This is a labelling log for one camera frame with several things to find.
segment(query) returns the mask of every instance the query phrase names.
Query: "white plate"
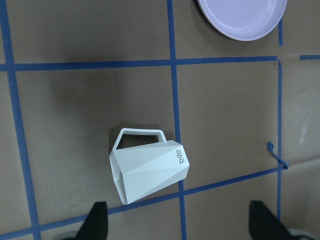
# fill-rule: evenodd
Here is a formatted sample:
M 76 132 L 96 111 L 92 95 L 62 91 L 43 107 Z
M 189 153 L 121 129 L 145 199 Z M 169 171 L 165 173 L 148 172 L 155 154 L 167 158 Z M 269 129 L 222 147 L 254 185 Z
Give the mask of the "white plate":
M 206 19 L 224 35 L 252 41 L 270 33 L 285 12 L 287 0 L 198 0 Z

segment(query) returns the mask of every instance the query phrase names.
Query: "torn blue tape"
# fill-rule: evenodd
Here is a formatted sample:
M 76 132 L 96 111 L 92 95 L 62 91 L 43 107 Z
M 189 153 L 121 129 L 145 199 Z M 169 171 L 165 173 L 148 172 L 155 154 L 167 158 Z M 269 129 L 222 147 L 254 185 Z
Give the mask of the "torn blue tape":
M 285 160 L 283 160 L 281 157 L 279 157 L 277 154 L 274 153 L 274 147 L 275 145 L 273 145 L 272 142 L 268 142 L 266 144 L 266 147 L 268 149 L 268 151 L 272 154 L 272 156 L 278 160 L 278 162 L 281 164 L 281 166 L 284 168 L 284 169 L 288 169 L 289 168 L 289 163 L 286 162 Z

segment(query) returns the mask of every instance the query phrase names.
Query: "mug handle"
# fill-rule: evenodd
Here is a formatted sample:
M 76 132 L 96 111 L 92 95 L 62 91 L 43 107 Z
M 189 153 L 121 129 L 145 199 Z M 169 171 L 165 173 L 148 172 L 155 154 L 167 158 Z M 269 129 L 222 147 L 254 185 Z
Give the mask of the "mug handle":
M 115 140 L 115 143 L 113 145 L 112 151 L 117 150 L 117 147 L 120 143 L 120 140 L 122 138 L 123 134 L 127 134 L 127 135 L 148 135 L 148 136 L 152 136 L 152 135 L 156 135 L 158 138 L 159 143 L 163 143 L 166 142 L 167 139 L 165 137 L 165 134 L 162 130 L 159 129 L 138 129 L 138 128 L 122 128 L 118 137 Z

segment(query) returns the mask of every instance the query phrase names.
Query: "black object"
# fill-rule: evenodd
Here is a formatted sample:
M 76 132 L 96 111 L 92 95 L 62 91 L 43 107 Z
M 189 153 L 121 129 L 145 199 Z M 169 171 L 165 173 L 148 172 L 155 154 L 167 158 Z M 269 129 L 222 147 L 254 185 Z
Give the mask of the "black object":
M 96 202 L 75 238 L 64 240 L 106 240 L 108 236 L 108 208 L 105 201 Z
M 292 236 L 262 201 L 250 202 L 249 232 L 253 240 L 314 240 L 305 235 Z

